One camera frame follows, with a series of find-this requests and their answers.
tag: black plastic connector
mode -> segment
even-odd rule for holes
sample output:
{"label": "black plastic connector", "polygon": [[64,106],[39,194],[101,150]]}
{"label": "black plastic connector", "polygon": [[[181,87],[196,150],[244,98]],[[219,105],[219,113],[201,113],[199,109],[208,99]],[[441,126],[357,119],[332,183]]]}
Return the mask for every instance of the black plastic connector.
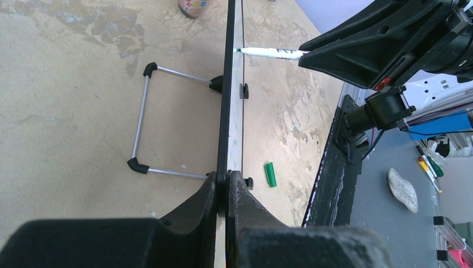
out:
{"label": "black plastic connector", "polygon": [[437,250],[437,261],[448,261],[448,251]]}
{"label": "black plastic connector", "polygon": [[253,187],[254,187],[253,178],[249,177],[244,180],[245,180],[245,184],[247,185],[248,190],[253,190]]}
{"label": "black plastic connector", "polygon": [[250,91],[248,89],[248,84],[245,83],[245,86],[243,87],[243,98],[244,99],[249,99],[250,98]]}
{"label": "black plastic connector", "polygon": [[211,82],[212,83],[209,85],[209,88],[221,94],[223,87],[223,75],[215,77],[211,80]]}
{"label": "black plastic connector", "polygon": [[138,159],[136,157],[128,160],[127,164],[135,172],[142,173],[142,174],[148,173],[149,166],[138,163]]}
{"label": "black plastic connector", "polygon": [[151,74],[153,74],[153,71],[156,71],[158,69],[158,65],[156,63],[149,63],[146,65],[146,68],[144,69],[143,76],[148,75],[149,78],[151,78]]}
{"label": "black plastic connector", "polygon": [[433,218],[433,225],[444,225],[445,224],[445,218],[442,216],[435,216]]}

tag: black rubber foot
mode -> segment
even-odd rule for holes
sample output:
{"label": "black rubber foot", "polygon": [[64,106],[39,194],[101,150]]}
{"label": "black rubber foot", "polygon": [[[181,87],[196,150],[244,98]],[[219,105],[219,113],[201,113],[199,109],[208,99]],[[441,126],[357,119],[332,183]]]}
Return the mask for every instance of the black rubber foot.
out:
{"label": "black rubber foot", "polygon": [[148,75],[149,78],[151,78],[153,71],[156,71],[157,69],[158,65],[156,63],[148,63],[148,65],[146,65],[146,67],[144,68],[143,76]]}
{"label": "black rubber foot", "polygon": [[223,86],[223,75],[219,75],[216,78],[211,80],[211,84],[209,85],[209,88],[218,92],[222,93],[222,86]]}
{"label": "black rubber foot", "polygon": [[245,183],[248,187],[248,190],[253,190],[253,186],[254,186],[253,178],[249,177],[245,179]]}
{"label": "black rubber foot", "polygon": [[128,166],[135,172],[141,173],[141,174],[147,174],[149,170],[149,166],[147,165],[142,165],[138,162],[138,159],[132,158],[127,161]]}
{"label": "black rubber foot", "polygon": [[244,99],[249,99],[250,98],[250,92],[249,92],[247,83],[245,83],[245,86],[243,87],[243,98]]}

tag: bottle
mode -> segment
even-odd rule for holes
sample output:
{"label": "bottle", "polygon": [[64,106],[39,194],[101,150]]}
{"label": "bottle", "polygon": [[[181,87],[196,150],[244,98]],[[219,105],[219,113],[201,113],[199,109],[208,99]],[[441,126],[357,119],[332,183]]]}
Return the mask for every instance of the bottle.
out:
{"label": "bottle", "polygon": [[195,20],[204,14],[209,0],[177,0],[177,5],[184,16]]}

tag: table surface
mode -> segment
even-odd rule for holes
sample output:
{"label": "table surface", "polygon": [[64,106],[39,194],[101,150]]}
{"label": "table surface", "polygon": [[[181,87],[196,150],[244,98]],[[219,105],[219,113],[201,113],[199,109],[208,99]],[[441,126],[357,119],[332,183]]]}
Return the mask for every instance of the table surface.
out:
{"label": "table surface", "polygon": [[[37,218],[161,217],[197,179],[132,172],[144,67],[222,75],[225,0],[198,20],[176,1],[5,0],[0,4],[0,245]],[[319,35],[294,0],[244,0],[246,46],[296,49]],[[246,57],[245,176],[282,222],[299,226],[342,83],[296,61]],[[138,158],[161,169],[216,169],[220,95],[155,72]],[[263,165],[274,163],[269,188]],[[219,221],[216,267],[224,267]]]}
{"label": "table surface", "polygon": [[[388,246],[394,267],[437,267],[434,189],[419,167],[418,157],[408,133],[389,130],[363,161],[356,182],[350,225],[378,233]],[[393,197],[387,183],[390,168],[414,186],[419,205],[417,213],[412,213]]]}

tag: aluminum rod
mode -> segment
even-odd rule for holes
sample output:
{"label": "aluminum rod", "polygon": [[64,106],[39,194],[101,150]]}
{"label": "aluminum rod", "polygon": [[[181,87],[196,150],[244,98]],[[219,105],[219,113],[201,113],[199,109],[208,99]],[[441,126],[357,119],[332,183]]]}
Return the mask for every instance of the aluminum rod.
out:
{"label": "aluminum rod", "polygon": [[146,78],[144,80],[143,99],[141,100],[141,110],[139,110],[138,127],[136,129],[136,136],[134,137],[132,158],[135,158],[138,154],[138,143],[139,143],[139,137],[141,135],[141,126],[143,123],[144,104],[146,103],[146,95],[148,94],[148,84],[149,84],[149,76],[146,75]]}
{"label": "aluminum rod", "polygon": [[158,66],[158,70],[164,71],[164,72],[170,73],[170,74],[175,74],[175,75],[187,77],[187,78],[190,78],[190,79],[193,79],[193,80],[196,80],[196,81],[202,82],[204,84],[208,84],[208,85],[210,85],[212,83],[211,81],[209,81],[205,78],[200,78],[200,77],[193,76],[193,75],[190,75],[190,74],[181,73],[180,71],[174,71],[174,70],[164,68],[164,67],[161,67],[161,66]]}
{"label": "aluminum rod", "polygon": [[166,174],[166,175],[183,176],[183,177],[196,178],[196,179],[202,179],[202,180],[207,179],[206,175],[180,172],[180,171],[172,171],[172,170],[164,170],[164,169],[148,169],[148,172],[161,173],[161,174]]}

